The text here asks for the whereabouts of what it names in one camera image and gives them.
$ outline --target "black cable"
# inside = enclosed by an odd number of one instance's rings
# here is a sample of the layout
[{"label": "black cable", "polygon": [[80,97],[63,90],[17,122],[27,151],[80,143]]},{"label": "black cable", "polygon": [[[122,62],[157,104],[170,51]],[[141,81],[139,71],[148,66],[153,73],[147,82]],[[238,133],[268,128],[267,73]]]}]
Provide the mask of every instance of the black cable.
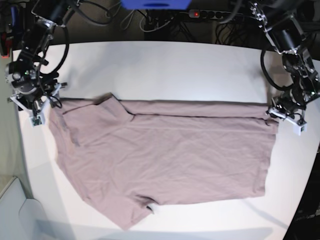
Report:
[{"label": "black cable", "polygon": [[230,42],[234,43],[236,40],[241,40],[242,44],[245,44],[245,41],[242,39],[242,36],[244,36],[245,34],[247,34],[247,32],[245,30],[241,30],[237,33],[237,35],[235,35],[234,37],[231,38]]},{"label": "black cable", "polygon": [[231,45],[231,36],[235,33],[236,30],[237,30],[237,26],[236,26],[236,24],[233,24],[229,35],[225,39],[225,41],[228,40],[228,42],[225,42],[224,44]]},{"label": "black cable", "polygon": [[219,36],[218,36],[218,30],[219,30],[219,28],[221,27],[222,25],[217,25],[216,27],[215,27],[215,30],[214,30],[214,32],[215,32],[215,43],[214,44],[218,44],[218,42],[219,42]]},{"label": "black cable", "polygon": [[64,48],[64,53],[63,53],[62,59],[59,62],[58,66],[56,66],[55,69],[52,70],[52,72],[50,72],[50,73],[40,72],[40,76],[42,76],[42,77],[51,75],[53,73],[57,73],[66,61],[66,58],[67,58],[68,52],[69,52],[69,48],[70,48],[70,37],[69,37],[69,32],[68,32],[67,27],[63,27],[62,30],[63,30],[64,38],[65,38],[65,48]]},{"label": "black cable", "polygon": [[308,47],[308,48],[309,48],[309,51],[311,51],[312,48],[314,47],[316,38],[317,38],[317,33],[314,34],[314,37],[313,37],[313,39],[312,39],[312,41],[311,41],[311,43],[310,43],[310,45],[309,45],[309,47]]},{"label": "black cable", "polygon": [[179,25],[179,31],[183,33],[183,35],[189,42],[198,42],[196,38],[190,33],[188,27],[184,24],[184,22],[179,22],[178,25]]},{"label": "black cable", "polygon": [[240,7],[242,5],[242,2],[243,2],[243,0],[237,0],[232,12],[230,13],[230,15],[227,16],[226,18],[220,20],[219,21],[220,24],[226,24],[226,23],[230,22],[237,15],[237,13],[239,12],[239,9],[240,9]]},{"label": "black cable", "polygon": [[261,52],[261,56],[260,56],[260,64],[261,64],[261,68],[262,68],[262,72],[266,78],[266,80],[269,82],[269,84],[274,87],[275,89],[279,90],[279,91],[287,91],[289,89],[291,89],[294,85],[291,84],[290,86],[279,86],[277,85],[273,79],[270,77],[266,66],[265,66],[265,54],[267,52],[267,50],[269,49],[270,44],[267,44],[266,47],[262,50]]},{"label": "black cable", "polygon": [[138,13],[140,13],[141,15],[143,15],[144,18],[145,18],[145,20],[146,20],[147,22],[149,22],[149,18],[148,18],[142,11],[140,11],[139,9],[137,9],[136,11],[137,11]]},{"label": "black cable", "polygon": [[233,32],[234,26],[235,26],[235,25],[233,25],[232,28],[230,28],[230,26],[227,26],[227,28],[228,28],[229,31],[226,31],[226,32],[222,35],[222,37],[221,37],[221,43],[222,43],[223,45],[227,45],[227,40],[229,39],[230,35],[231,35],[232,32]]},{"label": "black cable", "polygon": [[54,101],[52,100],[52,98],[54,98],[54,99],[57,99],[57,98],[56,98],[55,96],[49,95],[49,94],[46,92],[46,90],[45,90],[45,88],[44,88],[44,86],[43,86],[43,84],[42,84],[42,81],[41,81],[41,79],[40,79],[40,76],[41,76],[41,71],[40,71],[40,69],[41,69],[41,66],[42,66],[42,63],[43,63],[44,59],[46,58],[48,48],[49,48],[49,47],[47,47],[47,49],[43,52],[43,57],[41,58],[41,60],[40,60],[40,62],[39,62],[39,65],[38,65],[38,69],[37,69],[38,84],[39,84],[39,86],[40,86],[41,91],[43,92],[43,95],[46,96],[46,98],[49,100],[50,104],[51,104],[53,107],[57,107],[57,108],[61,109],[61,108],[62,108],[62,103],[61,103],[61,101],[58,100],[58,102],[59,102],[59,105],[58,105],[56,102],[54,102]]},{"label": "black cable", "polygon": [[218,36],[217,36],[217,39],[216,39],[216,42],[218,41],[219,44],[222,45],[222,42],[220,42],[220,34],[228,27],[227,24],[225,24],[225,26],[223,26],[223,28],[221,28],[221,30],[218,32]]},{"label": "black cable", "polygon": [[193,34],[190,32],[189,28],[187,27],[185,22],[182,22],[182,25],[185,27],[187,34],[189,35],[189,37],[192,39],[193,42],[197,43],[198,40],[195,38],[195,36],[193,36]]},{"label": "black cable", "polygon": [[88,17],[83,11],[80,10],[80,8],[75,4],[74,0],[66,0],[67,3],[70,5],[70,7],[77,13],[79,14],[81,17],[83,17],[83,19],[92,25],[95,26],[99,26],[99,27],[105,27],[107,26],[109,23],[111,23],[111,21],[113,20],[113,15],[111,14],[111,12],[109,11],[109,9],[105,8],[104,6],[101,6],[95,2],[92,1],[87,1],[87,0],[82,0],[81,3],[83,4],[91,4],[94,5],[104,11],[107,12],[108,16],[109,16],[109,20],[107,22],[98,22],[90,17]]},{"label": "black cable", "polygon": [[64,18],[63,25],[66,26],[69,22],[69,20],[73,17],[75,14],[75,10],[71,8],[71,10],[67,13],[66,17]]},{"label": "black cable", "polygon": [[57,107],[58,109],[62,109],[62,102],[56,97],[56,96],[52,96],[52,95],[49,95],[50,98],[54,98],[56,100],[56,102],[54,102],[55,104],[55,107]]},{"label": "black cable", "polygon": [[298,115],[298,116],[300,116],[301,118],[303,118],[302,115],[301,115],[300,113],[298,113],[298,112],[291,113],[291,114],[289,114],[288,116],[294,116],[294,115]]}]

